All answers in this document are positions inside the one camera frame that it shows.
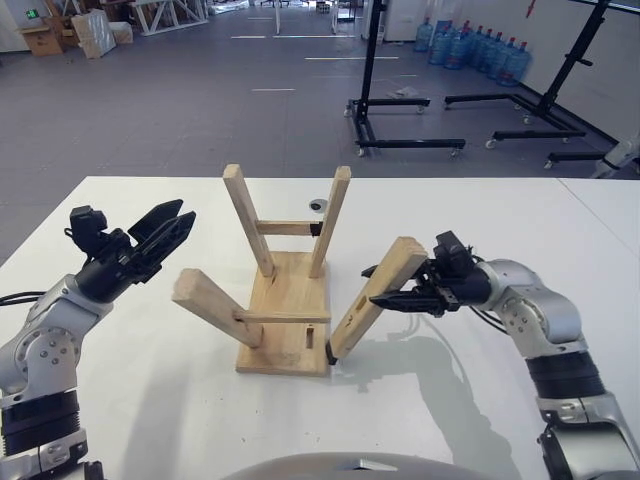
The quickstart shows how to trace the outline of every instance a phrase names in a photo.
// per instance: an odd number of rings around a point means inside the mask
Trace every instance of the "blue water bottle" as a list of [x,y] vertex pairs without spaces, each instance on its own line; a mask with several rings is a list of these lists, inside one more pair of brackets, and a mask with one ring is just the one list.
[[478,42],[482,40],[482,38],[482,25],[480,25],[476,33],[469,34],[469,47],[467,48],[467,58],[465,59],[465,63],[471,63],[473,54],[476,53],[476,48],[478,48]]
[[413,45],[414,52],[428,52],[431,43],[431,35],[433,35],[433,25],[429,23],[429,17],[425,18],[424,23],[418,27],[416,34],[416,43]]
[[513,42],[515,41],[516,37],[511,37],[509,39],[509,43],[500,46],[500,48],[496,50],[491,68],[489,69],[489,72],[487,72],[487,77],[491,80],[498,78],[498,72],[502,70],[502,67],[504,67],[509,56],[516,51],[516,47],[513,46]]
[[482,56],[482,61],[480,62],[480,67],[478,68],[478,70],[482,73],[488,73],[491,69],[496,52],[502,45],[504,45],[501,39],[502,32],[498,32],[496,38],[487,43],[487,46],[484,49],[484,54]]
[[520,83],[531,61],[531,54],[526,48],[527,42],[522,42],[520,48],[509,56],[504,68],[498,73],[498,85],[515,87]]
[[449,49],[451,48],[451,32],[449,25],[446,25],[440,33],[436,33],[431,45],[431,54],[429,55],[429,63],[431,65],[444,65]]
[[469,62],[469,65],[471,65],[473,68],[480,67],[480,64],[482,63],[482,58],[484,57],[484,50],[485,48],[487,48],[487,44],[491,41],[492,32],[493,32],[493,29],[490,28],[489,30],[487,30],[486,35],[484,35],[482,38],[480,38],[476,42],[476,46],[473,52],[473,57],[471,57],[471,61]]
[[444,62],[444,68],[461,70],[464,67],[469,50],[469,31],[467,28],[463,27],[451,40],[451,49]]

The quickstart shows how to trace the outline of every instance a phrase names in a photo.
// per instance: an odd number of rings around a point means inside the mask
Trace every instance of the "wood plank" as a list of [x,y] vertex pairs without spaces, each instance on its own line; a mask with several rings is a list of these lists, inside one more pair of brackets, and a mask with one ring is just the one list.
[[262,326],[236,320],[235,315],[244,309],[198,269],[185,268],[180,272],[171,300],[247,348],[257,347],[262,341]]
[[258,220],[256,227],[263,235],[300,235],[311,236],[311,225],[320,225],[320,222],[275,222],[271,220]]
[[[276,274],[265,278],[256,273],[251,312],[317,313],[327,310],[327,279],[324,267],[318,278],[309,278],[310,253],[273,252]],[[238,372],[324,376],[327,326],[318,323],[263,325],[258,348],[240,345]]]
[[382,313],[382,308],[371,303],[369,297],[402,288],[427,258],[427,252],[414,238],[396,239],[331,335],[329,346],[335,358],[346,357]]
[[331,235],[333,235],[333,230],[336,228],[338,215],[340,214],[342,202],[347,194],[347,187],[350,181],[351,169],[349,167],[338,167],[333,177],[327,209],[324,212],[322,232],[320,232],[311,256],[311,266],[309,269],[309,276],[311,278],[316,278],[320,275],[322,264],[327,255],[327,249],[329,248],[329,242],[331,241]]
[[253,255],[256,257],[256,262],[258,262],[258,268],[262,275],[271,277],[274,273],[273,259],[271,258],[267,241],[256,227],[258,215],[251,201],[251,195],[249,195],[240,165],[227,165],[222,178],[231,196],[233,206],[236,208],[244,233],[247,235]]
[[42,25],[40,27],[29,27],[29,28],[19,28],[18,31],[20,33],[24,34],[29,34],[29,33],[40,33],[40,32],[48,32],[49,30],[51,30],[51,27],[49,27],[48,25]]
[[235,318],[244,323],[329,323],[331,315],[327,312],[291,313],[291,312],[236,312]]

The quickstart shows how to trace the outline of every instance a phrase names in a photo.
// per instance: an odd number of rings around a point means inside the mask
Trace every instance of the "black cable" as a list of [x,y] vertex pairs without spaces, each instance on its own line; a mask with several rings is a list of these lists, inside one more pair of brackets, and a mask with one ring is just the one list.
[[494,322],[492,322],[489,318],[485,317],[480,310],[474,308],[474,307],[470,307],[471,311],[473,313],[475,313],[478,317],[480,317],[480,319],[486,323],[487,325],[492,326],[493,328],[495,328],[496,330],[498,330],[500,333],[504,333],[505,335],[508,335],[507,331],[504,329],[504,327],[495,324]]
[[27,297],[20,298],[18,300],[7,300],[6,302],[0,302],[0,307],[8,307],[9,305],[19,305],[21,303],[37,302],[40,297]]
[[7,300],[13,300],[14,298],[20,297],[39,297],[40,295],[44,295],[47,292],[20,292],[20,293],[12,293],[11,295],[7,295],[5,297],[0,297],[0,303],[4,303]]
[[478,310],[480,313],[482,313],[486,318],[499,323],[500,325],[502,325],[502,320],[500,320],[498,317],[494,317],[493,315],[491,315],[489,312],[486,312],[484,310]]

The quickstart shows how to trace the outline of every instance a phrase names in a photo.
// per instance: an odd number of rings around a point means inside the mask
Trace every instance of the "cardboard box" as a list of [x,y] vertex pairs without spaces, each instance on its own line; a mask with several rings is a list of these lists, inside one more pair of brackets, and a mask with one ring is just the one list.
[[19,29],[31,49],[31,53],[36,57],[64,53],[62,31],[56,28],[50,18],[43,18],[42,20],[45,24],[39,27]]
[[107,15],[102,10],[91,10],[86,15],[76,15],[71,18],[71,22],[87,58],[100,58],[116,46]]
[[127,22],[109,22],[109,28],[116,39],[116,45],[133,43],[133,30]]

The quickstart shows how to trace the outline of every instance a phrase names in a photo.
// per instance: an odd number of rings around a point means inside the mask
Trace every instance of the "white wall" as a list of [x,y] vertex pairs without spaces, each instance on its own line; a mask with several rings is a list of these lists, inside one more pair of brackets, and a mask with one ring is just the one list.
[[22,35],[16,32],[17,28],[4,0],[0,0],[0,52],[29,50]]
[[42,25],[39,18],[28,19],[26,11],[35,8],[41,17],[49,16],[42,0],[0,0],[0,52],[29,50],[18,28]]
[[[491,27],[503,38],[529,42],[533,61],[524,84],[543,93],[569,52],[592,7],[569,0],[464,0],[462,20]],[[617,139],[640,130],[640,16],[608,10],[585,58],[560,90],[558,104]]]

